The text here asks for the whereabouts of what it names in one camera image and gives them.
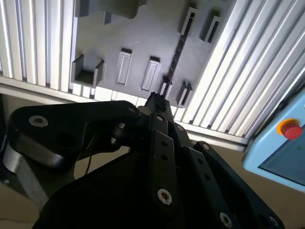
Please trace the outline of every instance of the red button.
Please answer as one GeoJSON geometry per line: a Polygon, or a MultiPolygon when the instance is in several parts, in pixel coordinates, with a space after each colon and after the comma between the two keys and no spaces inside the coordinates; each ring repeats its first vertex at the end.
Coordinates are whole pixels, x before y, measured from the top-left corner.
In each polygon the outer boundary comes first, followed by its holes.
{"type": "Polygon", "coordinates": [[[287,123],[282,126],[281,132],[285,138],[294,140],[301,136],[302,128],[296,123],[287,123]]]}

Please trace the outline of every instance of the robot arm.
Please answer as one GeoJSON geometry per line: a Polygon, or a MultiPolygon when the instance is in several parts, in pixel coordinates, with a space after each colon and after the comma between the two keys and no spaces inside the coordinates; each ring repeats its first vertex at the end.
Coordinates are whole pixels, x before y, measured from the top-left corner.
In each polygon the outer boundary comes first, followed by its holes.
{"type": "Polygon", "coordinates": [[[284,228],[206,142],[192,145],[169,102],[23,107],[10,117],[3,163],[41,211],[34,228],[284,228]],[[75,162],[129,153],[74,180],[75,162]]]}

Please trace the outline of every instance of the rectangular slot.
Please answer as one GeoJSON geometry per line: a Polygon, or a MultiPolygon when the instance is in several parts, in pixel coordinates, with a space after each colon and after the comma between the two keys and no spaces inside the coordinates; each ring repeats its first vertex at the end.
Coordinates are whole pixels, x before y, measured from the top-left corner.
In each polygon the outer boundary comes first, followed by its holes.
{"type": "MultiPolygon", "coordinates": [[[[167,93],[166,93],[166,95],[165,95],[165,99],[168,99],[168,97],[169,97],[169,94],[170,94],[170,92],[171,92],[171,90],[172,90],[172,86],[173,86],[173,83],[171,83],[170,85],[169,85],[169,87],[168,87],[168,89],[167,89],[167,93]]],[[[164,90],[165,90],[165,87],[166,87],[166,82],[162,82],[162,84],[161,84],[161,88],[160,88],[160,94],[164,94],[164,90]]]]}
{"type": "Polygon", "coordinates": [[[151,57],[147,65],[144,81],[142,84],[143,90],[146,91],[150,90],[152,83],[154,82],[154,79],[156,79],[156,77],[158,76],[159,69],[160,69],[160,59],[151,57]]]}
{"type": "Polygon", "coordinates": [[[184,95],[184,99],[182,100],[183,106],[186,106],[188,104],[188,102],[190,101],[190,99],[192,97],[192,93],[193,93],[192,85],[189,83],[187,85],[187,91],[186,91],[186,94],[184,95]]]}
{"type": "Polygon", "coordinates": [[[186,92],[187,92],[187,86],[186,86],[186,83],[183,82],[182,87],[176,98],[176,102],[177,102],[178,106],[182,105],[186,92]]]}
{"type": "Polygon", "coordinates": [[[118,83],[126,84],[129,73],[130,63],[132,58],[132,51],[122,49],[120,52],[118,62],[118,83]]]}
{"type": "Polygon", "coordinates": [[[165,87],[166,87],[167,82],[168,82],[167,77],[166,77],[166,76],[163,76],[163,77],[162,77],[161,86],[160,86],[160,90],[159,90],[159,94],[164,94],[164,90],[165,90],[165,87]]]}
{"type": "Polygon", "coordinates": [[[183,23],[183,27],[182,27],[181,32],[180,32],[181,35],[185,35],[185,31],[187,29],[188,23],[189,23],[191,18],[193,19],[195,17],[197,11],[198,10],[193,8],[193,7],[189,8],[189,10],[187,12],[187,15],[185,17],[184,23],[183,23]]]}
{"type": "Polygon", "coordinates": [[[203,40],[204,42],[211,43],[216,33],[219,22],[220,22],[220,10],[212,9],[204,22],[200,39],[203,40]]]}

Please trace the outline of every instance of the gray panel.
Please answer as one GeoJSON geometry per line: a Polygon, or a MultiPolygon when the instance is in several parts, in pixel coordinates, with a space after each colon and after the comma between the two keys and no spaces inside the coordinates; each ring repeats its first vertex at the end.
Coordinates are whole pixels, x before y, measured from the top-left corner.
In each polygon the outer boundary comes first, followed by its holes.
{"type": "MultiPolygon", "coordinates": [[[[208,1],[202,2],[204,3],[198,3],[197,9],[191,8],[191,11],[198,12],[199,18],[203,17],[202,11],[214,6],[208,1]]],[[[215,2],[216,5],[224,6],[223,15],[228,12],[227,6],[231,3],[232,1],[225,4],[221,1],[215,2]]],[[[162,77],[168,73],[180,37],[179,25],[185,9],[188,11],[189,6],[185,5],[184,0],[151,0],[139,8],[137,16],[132,20],[120,18],[115,23],[104,25],[102,21],[105,12],[95,12],[88,17],[79,18],[77,50],[80,53],[95,53],[104,59],[106,71],[100,87],[148,98],[151,92],[160,90],[162,77]],[[117,65],[121,62],[122,48],[132,50],[128,76],[127,64],[117,65]],[[152,56],[160,59],[160,70],[149,87],[146,85],[150,81],[147,81],[146,72],[147,63],[152,56]]],[[[203,22],[195,17],[173,76],[172,89],[167,94],[171,105],[177,105],[176,97],[183,81],[187,80],[196,86],[213,46],[200,40],[199,33],[193,30],[198,27],[201,29],[202,26],[203,22]]],[[[93,70],[93,66],[89,66],[86,60],[84,65],[85,68],[93,70]]]]}

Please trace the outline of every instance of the black cable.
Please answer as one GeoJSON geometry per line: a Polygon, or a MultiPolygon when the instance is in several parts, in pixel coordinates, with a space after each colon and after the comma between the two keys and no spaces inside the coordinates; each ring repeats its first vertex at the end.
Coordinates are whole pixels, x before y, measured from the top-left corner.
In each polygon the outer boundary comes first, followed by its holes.
{"type": "Polygon", "coordinates": [[[184,48],[184,45],[185,45],[185,42],[186,42],[186,38],[189,34],[189,31],[190,31],[190,28],[191,28],[191,24],[194,20],[194,17],[195,17],[195,13],[191,13],[191,16],[187,22],[187,26],[185,28],[185,31],[184,31],[184,34],[181,34],[180,37],[179,37],[179,40],[178,40],[178,44],[176,46],[176,49],[175,49],[175,52],[174,52],[174,55],[173,55],[173,59],[172,59],[172,62],[170,64],[170,67],[169,67],[169,70],[168,70],[168,73],[166,75],[167,77],[167,83],[166,83],[166,86],[165,86],[165,89],[164,89],[164,92],[163,92],[163,97],[165,98],[166,94],[167,94],[167,91],[172,83],[172,79],[173,79],[173,75],[175,73],[175,70],[177,68],[177,65],[178,65],[178,61],[180,59],[180,56],[181,56],[181,53],[182,53],[182,50],[184,48]]]}
{"type": "Polygon", "coordinates": [[[92,159],[92,156],[89,157],[89,162],[88,162],[88,165],[87,165],[87,168],[86,168],[85,175],[88,174],[88,171],[89,171],[89,168],[90,168],[90,165],[91,165],[91,159],[92,159]]]}

